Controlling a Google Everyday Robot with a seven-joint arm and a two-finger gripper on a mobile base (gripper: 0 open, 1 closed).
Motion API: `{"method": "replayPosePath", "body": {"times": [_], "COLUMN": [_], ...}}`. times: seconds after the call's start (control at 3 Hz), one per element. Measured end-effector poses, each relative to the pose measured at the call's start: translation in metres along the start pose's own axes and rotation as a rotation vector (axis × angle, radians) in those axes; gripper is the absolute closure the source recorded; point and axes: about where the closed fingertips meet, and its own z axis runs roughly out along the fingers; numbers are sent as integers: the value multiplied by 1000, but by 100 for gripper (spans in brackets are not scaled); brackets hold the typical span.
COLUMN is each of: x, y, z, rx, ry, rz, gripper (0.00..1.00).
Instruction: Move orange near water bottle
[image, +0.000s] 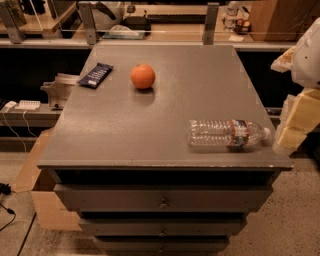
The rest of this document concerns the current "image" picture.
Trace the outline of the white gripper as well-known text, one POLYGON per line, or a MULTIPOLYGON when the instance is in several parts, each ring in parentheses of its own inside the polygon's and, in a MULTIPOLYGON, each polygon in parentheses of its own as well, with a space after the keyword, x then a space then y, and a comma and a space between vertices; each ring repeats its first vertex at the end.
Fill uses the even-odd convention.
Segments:
POLYGON ((305 87, 297 96, 288 95, 280 114, 272 149, 290 155, 320 124, 320 17, 298 40, 271 64, 284 73, 291 69, 292 80, 305 87))

